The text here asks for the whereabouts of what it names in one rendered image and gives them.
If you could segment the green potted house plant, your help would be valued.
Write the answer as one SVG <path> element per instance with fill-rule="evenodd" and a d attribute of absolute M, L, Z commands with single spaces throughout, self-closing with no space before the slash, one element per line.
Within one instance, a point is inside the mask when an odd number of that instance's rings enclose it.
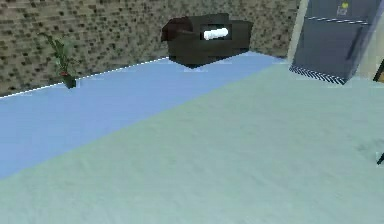
<path fill-rule="evenodd" d="M 55 39 L 52 35 L 40 33 L 40 36 L 45 37 L 53 49 L 56 59 L 56 73 L 62 78 L 66 88 L 75 88 L 77 86 L 76 78 L 72 75 L 70 69 L 73 67 L 73 64 L 76 63 L 76 60 L 68 56 L 67 46 L 59 39 Z"/>

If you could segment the white roll pillow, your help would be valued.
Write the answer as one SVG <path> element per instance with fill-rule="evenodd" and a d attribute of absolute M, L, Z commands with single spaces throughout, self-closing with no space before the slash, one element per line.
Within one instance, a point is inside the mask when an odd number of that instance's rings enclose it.
<path fill-rule="evenodd" d="M 217 38 L 223 38 L 228 35 L 229 31 L 227 28 L 220 28 L 214 30 L 207 30 L 203 32 L 203 37 L 205 40 L 212 40 Z"/>

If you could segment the grey fridge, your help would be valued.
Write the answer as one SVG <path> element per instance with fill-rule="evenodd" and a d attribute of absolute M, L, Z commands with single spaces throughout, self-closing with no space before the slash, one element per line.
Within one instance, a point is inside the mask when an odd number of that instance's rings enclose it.
<path fill-rule="evenodd" d="M 348 2 L 345 16 L 337 15 Z M 309 0 L 290 70 L 334 84 L 354 76 L 378 20 L 384 0 Z"/>

